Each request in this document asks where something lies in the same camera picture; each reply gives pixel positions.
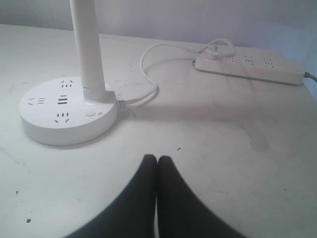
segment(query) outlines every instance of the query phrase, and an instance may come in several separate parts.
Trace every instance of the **lamp base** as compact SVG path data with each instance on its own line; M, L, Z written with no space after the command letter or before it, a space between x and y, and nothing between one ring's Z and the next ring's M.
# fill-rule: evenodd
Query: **lamp base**
M106 132L117 116L115 92L105 103L85 103L80 77L44 82L27 92L19 112L26 134L48 145L74 145Z

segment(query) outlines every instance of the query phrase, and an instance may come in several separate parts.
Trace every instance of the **white lamp stem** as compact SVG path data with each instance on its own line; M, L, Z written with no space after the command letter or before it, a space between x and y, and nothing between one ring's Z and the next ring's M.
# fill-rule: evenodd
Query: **white lamp stem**
M86 89L105 86L94 0L70 0L82 85Z

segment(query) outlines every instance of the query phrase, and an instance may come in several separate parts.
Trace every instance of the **power strip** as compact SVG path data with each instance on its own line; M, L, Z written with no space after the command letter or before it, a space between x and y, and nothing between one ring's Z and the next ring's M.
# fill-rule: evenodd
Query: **power strip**
M217 45L216 50L222 53L230 48ZM215 59L210 59L208 52L202 52L195 60L195 68L202 72L288 85L300 85L304 80L303 66L279 52L245 47L235 47L235 50L233 57Z

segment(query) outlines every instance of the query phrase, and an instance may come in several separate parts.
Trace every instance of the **table surface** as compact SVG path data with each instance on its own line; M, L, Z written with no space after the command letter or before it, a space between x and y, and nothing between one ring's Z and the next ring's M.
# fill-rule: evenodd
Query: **table surface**
M53 147L23 133L18 103L41 82L79 76L73 32L0 25L0 35L1 237L71 233L115 199L144 154L170 155L198 197L251 238L317 236L317 104L304 85L198 72L195 55L161 47L145 59L156 98L120 109L97 139ZM100 37L118 97L147 91L139 58L166 41Z

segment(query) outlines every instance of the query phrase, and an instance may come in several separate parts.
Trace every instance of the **white wall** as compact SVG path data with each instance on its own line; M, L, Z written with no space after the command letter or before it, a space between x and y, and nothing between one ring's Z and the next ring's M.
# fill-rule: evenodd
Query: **white wall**
M317 74L317 0L96 0L101 33L281 49ZM0 0L0 23L72 29L69 0Z

